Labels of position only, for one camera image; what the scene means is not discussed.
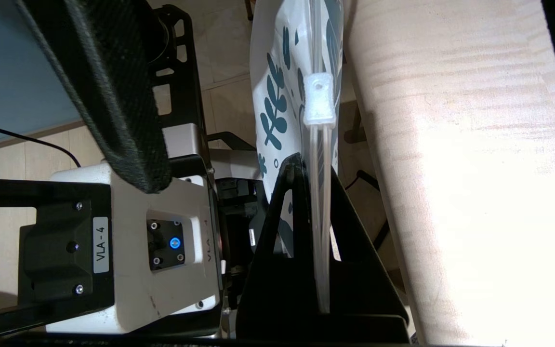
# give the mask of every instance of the label sticker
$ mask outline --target label sticker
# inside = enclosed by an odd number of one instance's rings
[[[249,229],[250,233],[250,246],[256,246],[256,238],[254,237],[254,229]]]
[[[108,272],[108,217],[93,217],[93,273]]]

